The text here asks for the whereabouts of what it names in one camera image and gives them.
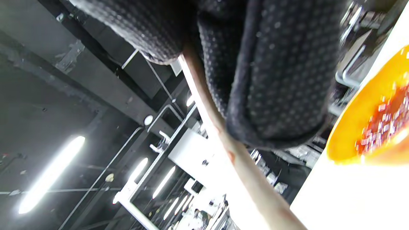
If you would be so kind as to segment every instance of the metal rod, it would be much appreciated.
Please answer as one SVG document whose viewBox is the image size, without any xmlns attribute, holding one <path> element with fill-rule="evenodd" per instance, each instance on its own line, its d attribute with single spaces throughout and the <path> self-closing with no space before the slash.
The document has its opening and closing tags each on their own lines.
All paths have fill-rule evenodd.
<svg viewBox="0 0 409 230">
<path fill-rule="evenodd" d="M 74 209 L 70 212 L 70 214 L 67 216 L 67 218 L 64 220 L 64 222 L 61 224 L 60 228 L 58 230 L 61 230 L 68 222 L 68 220 L 71 218 L 71 216 L 74 214 L 74 212 L 77 210 L 77 208 L 80 206 L 80 204 L 84 201 L 85 197 L 88 195 L 88 193 L 91 191 L 91 189 L 94 188 L 94 186 L 97 184 L 99 179 L 103 176 L 103 174 L 106 172 L 106 170 L 111 166 L 111 164 L 115 161 L 115 159 L 119 156 L 119 154 L 122 152 L 122 150 L 125 148 L 125 146 L 130 142 L 130 140 L 135 136 L 135 134 L 143 129 L 143 127 L 138 127 L 135 129 L 135 131 L 132 133 L 132 135 L 128 138 L 128 140 L 125 142 L 125 144 L 121 147 L 121 149 L 117 152 L 117 154 L 112 158 L 111 162 L 105 167 L 105 169 L 101 172 L 101 174 L 98 176 L 98 178 L 94 181 L 92 184 L 91 188 L 88 189 L 88 191 L 84 194 L 84 196 L 81 198 L 81 200 L 77 203 L 77 205 L 74 207 Z"/>
<path fill-rule="evenodd" d="M 80 230 L 91 230 L 91 229 L 93 229 L 93 228 L 97 228 L 97 227 L 99 227 L 99 226 L 103 226 L 103 225 L 108 224 L 108 223 L 111 223 L 111 222 L 113 222 L 113 221 L 122 220 L 122 219 L 125 218 L 126 216 L 127 216 L 127 215 L 122 215 L 122 216 L 113 218 L 112 220 L 101 221 L 101 222 L 98 222 L 98 223 L 94 223 L 94 224 L 91 224 L 91 225 L 82 227 L 82 228 L 80 228 Z"/>
<path fill-rule="evenodd" d="M 135 50 L 129 57 L 128 59 L 125 61 L 125 63 L 122 65 L 122 69 L 125 69 L 125 67 L 129 64 L 129 62 L 133 59 L 133 57 L 135 57 L 136 53 L 138 52 L 138 50 Z"/>
<path fill-rule="evenodd" d="M 159 81 L 160 85 L 162 86 L 162 88 L 165 90 L 166 94 L 169 96 L 169 98 L 171 99 L 172 103 L 175 104 L 176 108 L 179 110 L 179 112 L 183 114 L 183 111 L 179 108 L 179 106 L 176 104 L 176 100 L 173 99 L 172 95 L 169 93 L 168 88 L 166 88 L 165 84 L 162 82 L 161 78 L 159 77 L 159 75 L 157 74 L 156 70 L 153 68 L 152 64 L 150 63 L 150 61 L 148 61 L 147 59 L 145 59 L 145 61 L 148 63 L 149 67 L 151 68 L 153 74 L 156 76 L 157 80 Z"/>
<path fill-rule="evenodd" d="M 109 188 L 109 187 L 105 187 L 102 188 L 102 191 L 120 191 L 122 188 Z M 47 193 L 58 193 L 58 192 L 86 192 L 89 189 L 57 189 L 57 190 L 48 190 Z M 14 196 L 14 195 L 20 195 L 20 194 L 26 194 L 29 193 L 29 191 L 12 191 L 12 192 L 0 192 L 0 195 L 10 195 L 10 196 Z"/>
<path fill-rule="evenodd" d="M 360 82 L 357 82 L 351 78 L 349 78 L 348 76 L 348 71 L 352 68 L 352 66 L 354 65 L 354 63 L 358 60 L 358 58 L 361 56 L 361 54 L 364 52 L 366 45 L 362 45 L 362 47 L 358 50 L 358 52 L 354 55 L 354 57 L 352 58 L 352 60 L 348 63 L 348 65 L 346 66 L 346 68 L 344 69 L 344 71 L 342 72 L 342 79 L 344 82 L 346 82 L 347 84 L 352 85 L 354 88 L 359 89 L 361 86 Z"/>
<path fill-rule="evenodd" d="M 153 170 L 153 168 L 155 167 L 155 165 L 159 162 L 159 159 L 163 156 L 163 154 L 165 153 L 165 151 L 169 148 L 170 143 L 172 143 L 172 141 L 176 138 L 176 135 L 180 132 L 180 130 L 182 129 L 182 127 L 186 124 L 187 120 L 192 116 L 193 112 L 196 110 L 197 106 L 196 104 L 192 107 L 192 109 L 189 111 L 189 113 L 186 115 L 186 118 L 182 121 L 182 123 L 180 124 L 180 126 L 176 129 L 176 131 L 174 132 L 174 134 L 171 137 L 171 140 L 169 141 L 169 145 L 166 147 L 166 149 L 164 149 L 161 153 L 159 153 L 159 155 L 156 157 L 156 159 L 153 161 L 153 163 L 150 165 L 150 167 L 148 168 L 148 170 L 146 171 L 146 173 L 143 175 L 143 177 L 141 178 L 141 180 L 139 181 L 138 185 L 135 188 L 134 193 L 141 187 L 141 185 L 143 184 L 143 182 L 146 180 L 146 178 L 148 177 L 148 175 L 151 173 L 151 171 Z"/>
<path fill-rule="evenodd" d="M 156 76 L 157 80 L 159 81 L 160 85 L 162 85 L 162 88 L 165 90 L 166 94 L 169 96 L 169 98 L 171 100 L 173 100 L 172 95 L 169 93 L 168 89 L 166 88 L 165 84 L 163 84 L 162 80 L 160 79 L 159 75 L 156 73 L 155 69 L 153 68 L 153 66 L 151 65 L 150 61 L 146 60 L 146 63 L 149 65 L 149 67 L 151 68 L 153 74 Z"/>
<path fill-rule="evenodd" d="M 139 223 L 148 230 L 159 230 L 139 209 L 135 207 L 131 202 L 127 200 L 119 199 L 119 202 L 124 208 L 126 208 L 130 213 L 139 221 Z"/>
<path fill-rule="evenodd" d="M 162 109 L 162 111 L 160 111 L 160 113 L 159 113 L 159 115 L 158 116 L 156 116 L 156 118 L 155 118 L 155 120 L 151 123 L 151 125 L 149 126 L 149 128 L 148 128 L 148 132 L 151 130 L 151 128 L 153 127 L 153 125 L 155 124 L 155 122 L 157 122 L 157 120 L 162 116 L 162 114 L 165 112 L 165 110 L 166 109 L 170 109 L 174 114 L 175 114 L 175 116 L 181 121 L 181 122 L 183 122 L 183 119 L 181 118 L 181 116 L 175 111 L 175 109 L 171 106 L 171 105 L 166 105 L 163 109 Z"/>
</svg>

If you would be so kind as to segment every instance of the orange plate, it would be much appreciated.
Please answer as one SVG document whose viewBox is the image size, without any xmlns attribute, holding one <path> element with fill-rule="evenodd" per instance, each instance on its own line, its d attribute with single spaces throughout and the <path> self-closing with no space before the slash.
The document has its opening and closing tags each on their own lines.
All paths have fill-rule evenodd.
<svg viewBox="0 0 409 230">
<path fill-rule="evenodd" d="M 409 164 L 409 124 L 396 134 L 391 141 L 383 144 L 361 161 L 355 149 L 355 142 L 362 137 L 362 131 L 383 96 L 393 96 L 393 84 L 402 87 L 409 80 L 409 46 L 395 54 L 355 95 L 338 119 L 327 143 L 327 154 L 336 164 L 402 165 Z"/>
</svg>

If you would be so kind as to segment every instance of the ceiling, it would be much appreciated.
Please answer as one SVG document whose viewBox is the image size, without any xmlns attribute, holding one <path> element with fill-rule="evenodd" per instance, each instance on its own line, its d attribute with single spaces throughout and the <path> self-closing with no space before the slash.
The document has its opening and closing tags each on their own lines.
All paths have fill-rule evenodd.
<svg viewBox="0 0 409 230">
<path fill-rule="evenodd" d="M 64 230 L 141 229 L 120 204 L 112 204 L 112 199 L 139 161 L 148 158 L 149 165 L 155 160 L 157 153 L 149 145 L 161 140 L 159 131 L 171 136 L 180 121 L 167 110 L 149 133 L 143 129 L 131 135 L 146 116 L 156 117 L 166 105 L 185 117 L 189 88 L 183 73 L 175 76 L 170 66 L 151 63 L 156 76 L 139 53 L 121 69 L 134 51 L 110 28 L 66 1 L 0 2 L 3 230 L 55 230 L 62 226 Z M 169 150 L 198 119 L 195 112 Z M 18 215 L 24 192 L 76 135 L 85 136 L 85 144 L 53 184 L 53 192 L 47 193 L 31 212 Z M 177 167 L 161 194 L 151 200 L 173 166 L 168 158 L 162 158 L 133 200 L 144 214 L 151 213 L 149 218 L 159 228 L 169 221 L 158 215 L 169 202 L 186 194 L 183 186 L 190 178 Z M 106 182 L 110 173 L 115 178 Z M 94 190 L 80 202 L 95 181 Z"/>
</svg>

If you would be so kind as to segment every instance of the person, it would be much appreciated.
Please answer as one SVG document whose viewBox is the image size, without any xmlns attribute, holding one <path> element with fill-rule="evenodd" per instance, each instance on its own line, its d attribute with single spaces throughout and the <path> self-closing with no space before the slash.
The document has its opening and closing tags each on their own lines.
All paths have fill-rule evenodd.
<svg viewBox="0 0 409 230">
<path fill-rule="evenodd" d="M 195 217 L 196 218 L 201 218 L 202 219 L 202 221 L 203 221 L 203 224 L 205 225 L 205 226 L 207 226 L 207 225 L 209 225 L 209 221 L 210 221 L 210 219 L 211 219 L 211 215 L 209 214 L 209 213 L 207 213 L 207 212 L 205 212 L 205 211 L 200 211 L 199 209 L 195 209 Z"/>
</svg>

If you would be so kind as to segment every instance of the fluorescent light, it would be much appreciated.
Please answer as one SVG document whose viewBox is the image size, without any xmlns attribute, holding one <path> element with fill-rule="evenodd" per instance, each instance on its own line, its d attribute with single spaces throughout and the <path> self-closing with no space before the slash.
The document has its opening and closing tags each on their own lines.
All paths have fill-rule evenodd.
<svg viewBox="0 0 409 230">
<path fill-rule="evenodd" d="M 141 174 L 142 170 L 144 169 L 144 167 L 146 166 L 147 163 L 148 163 L 148 159 L 147 158 L 143 159 L 139 163 L 139 165 L 136 166 L 135 170 L 133 171 L 133 173 L 129 177 L 129 181 L 135 181 L 135 179 L 139 176 L 139 174 Z"/>
<path fill-rule="evenodd" d="M 176 198 L 176 200 L 173 202 L 173 204 L 169 207 L 169 209 L 166 211 L 165 216 L 163 216 L 163 220 L 166 220 L 168 215 L 171 213 L 172 209 L 175 207 L 175 205 L 178 203 L 179 197 Z"/>
<path fill-rule="evenodd" d="M 168 174 L 163 178 L 162 182 L 159 184 L 157 187 L 156 191 L 153 193 L 152 199 L 155 199 L 155 197 L 160 193 L 162 190 L 163 186 L 165 186 L 166 182 L 168 182 L 169 178 L 172 176 L 173 172 L 175 171 L 176 166 L 173 166 L 168 172 Z"/>
<path fill-rule="evenodd" d="M 70 164 L 72 159 L 77 155 L 82 145 L 85 142 L 85 137 L 79 136 L 72 140 L 46 168 L 39 180 L 30 189 L 27 196 L 23 199 L 19 214 L 28 213 L 31 211 L 43 198 L 45 193 L 50 189 L 51 185 L 63 173 L 65 168 Z"/>
<path fill-rule="evenodd" d="M 193 96 L 190 96 L 186 101 L 186 106 L 189 107 L 194 101 Z"/>
<path fill-rule="evenodd" d="M 185 197 L 183 198 L 183 200 L 180 202 L 178 208 L 177 208 L 176 211 L 175 211 L 175 215 L 179 212 L 180 208 L 181 208 L 182 205 L 185 203 L 186 199 L 187 199 L 187 196 L 185 196 Z"/>
<path fill-rule="evenodd" d="M 189 199 L 187 199 L 186 203 L 183 205 L 182 211 L 185 210 L 185 208 L 187 207 L 187 205 L 189 204 L 189 202 L 192 200 L 192 198 L 193 198 L 193 195 L 191 195 L 191 196 L 189 197 Z"/>
</svg>

